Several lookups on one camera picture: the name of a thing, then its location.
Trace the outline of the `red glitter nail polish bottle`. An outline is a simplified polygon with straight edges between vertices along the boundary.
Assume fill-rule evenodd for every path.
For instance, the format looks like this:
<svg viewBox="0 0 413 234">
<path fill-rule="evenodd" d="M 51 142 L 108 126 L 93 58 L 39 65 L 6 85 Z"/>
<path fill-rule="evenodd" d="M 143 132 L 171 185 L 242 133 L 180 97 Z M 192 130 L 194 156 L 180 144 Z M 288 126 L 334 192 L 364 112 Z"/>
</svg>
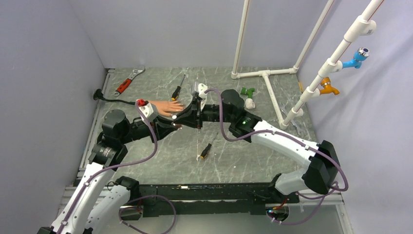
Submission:
<svg viewBox="0 0 413 234">
<path fill-rule="evenodd" d="M 175 127 L 178 127 L 178 124 L 175 122 L 176 119 L 177 119 L 177 115 L 173 115 L 172 116 L 172 125 L 175 126 Z"/>
</svg>

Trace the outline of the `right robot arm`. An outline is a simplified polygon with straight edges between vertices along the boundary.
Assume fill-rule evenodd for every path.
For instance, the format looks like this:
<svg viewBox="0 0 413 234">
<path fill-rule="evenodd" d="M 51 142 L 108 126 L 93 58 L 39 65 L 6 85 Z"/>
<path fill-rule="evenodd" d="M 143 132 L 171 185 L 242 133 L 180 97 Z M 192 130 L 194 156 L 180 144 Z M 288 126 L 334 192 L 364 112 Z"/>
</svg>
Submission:
<svg viewBox="0 0 413 234">
<path fill-rule="evenodd" d="M 294 160 L 301 169 L 276 175 L 268 189 L 269 198 L 281 202 L 287 195 L 311 190 L 326 195 L 333 190 L 339 160 L 332 143 L 316 143 L 284 132 L 244 108 L 244 100 L 233 90 L 218 93 L 219 104 L 206 104 L 206 94 L 195 92 L 188 107 L 174 116 L 173 123 L 201 129 L 204 122 L 229 123 L 232 141 L 245 140 L 268 147 Z"/>
</svg>

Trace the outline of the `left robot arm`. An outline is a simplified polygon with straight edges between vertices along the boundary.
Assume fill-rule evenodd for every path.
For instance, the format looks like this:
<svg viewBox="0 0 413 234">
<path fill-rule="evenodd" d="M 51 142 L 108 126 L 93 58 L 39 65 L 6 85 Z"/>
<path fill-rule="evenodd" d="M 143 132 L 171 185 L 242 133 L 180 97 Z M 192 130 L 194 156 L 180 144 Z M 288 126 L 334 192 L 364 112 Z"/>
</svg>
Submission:
<svg viewBox="0 0 413 234">
<path fill-rule="evenodd" d="M 139 200 L 139 182 L 122 177 L 102 201 L 97 201 L 116 170 L 127 166 L 122 162 L 128 152 L 127 143 L 149 137 L 157 147 L 159 140 L 179 128 L 172 120 L 159 116 L 153 105 L 140 107 L 138 112 L 135 122 L 129 122 L 121 110 L 105 115 L 79 185 L 63 211 L 50 226 L 41 227 L 39 234 L 98 234 L 122 205 Z"/>
</svg>

